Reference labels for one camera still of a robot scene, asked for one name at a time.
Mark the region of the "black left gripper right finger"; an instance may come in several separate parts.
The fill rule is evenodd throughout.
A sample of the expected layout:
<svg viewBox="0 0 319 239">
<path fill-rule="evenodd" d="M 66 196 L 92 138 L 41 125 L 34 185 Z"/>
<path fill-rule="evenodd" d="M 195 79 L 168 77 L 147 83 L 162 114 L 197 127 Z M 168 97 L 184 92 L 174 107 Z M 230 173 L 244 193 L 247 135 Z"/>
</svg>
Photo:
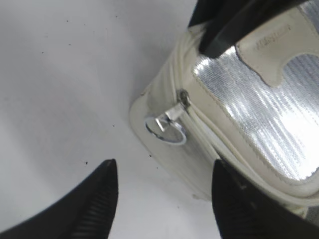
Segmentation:
<svg viewBox="0 0 319 239">
<path fill-rule="evenodd" d="M 317 239 L 319 228 L 254 186 L 223 160 L 212 173 L 212 207 L 223 239 Z"/>
</svg>

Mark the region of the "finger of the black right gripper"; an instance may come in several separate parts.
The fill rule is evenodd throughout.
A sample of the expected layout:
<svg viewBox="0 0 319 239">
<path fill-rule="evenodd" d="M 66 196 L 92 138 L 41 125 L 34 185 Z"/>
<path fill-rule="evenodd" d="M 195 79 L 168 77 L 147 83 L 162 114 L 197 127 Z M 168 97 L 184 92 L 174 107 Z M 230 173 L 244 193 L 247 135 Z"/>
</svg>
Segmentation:
<svg viewBox="0 0 319 239">
<path fill-rule="evenodd" d="M 298 5 L 298 0 L 198 0 L 188 27 L 204 25 L 199 53 L 215 59 L 263 23 Z"/>
</svg>

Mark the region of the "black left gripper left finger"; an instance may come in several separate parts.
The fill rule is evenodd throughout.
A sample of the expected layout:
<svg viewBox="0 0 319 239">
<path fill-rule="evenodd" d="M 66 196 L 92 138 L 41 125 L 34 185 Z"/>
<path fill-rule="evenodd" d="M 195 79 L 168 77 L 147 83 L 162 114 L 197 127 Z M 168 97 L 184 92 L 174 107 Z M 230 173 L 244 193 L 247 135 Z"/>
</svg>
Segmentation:
<svg viewBox="0 0 319 239">
<path fill-rule="evenodd" d="M 2 239 L 106 239 L 118 202 L 115 159 L 103 161 L 59 201 L 1 232 Z"/>
</svg>

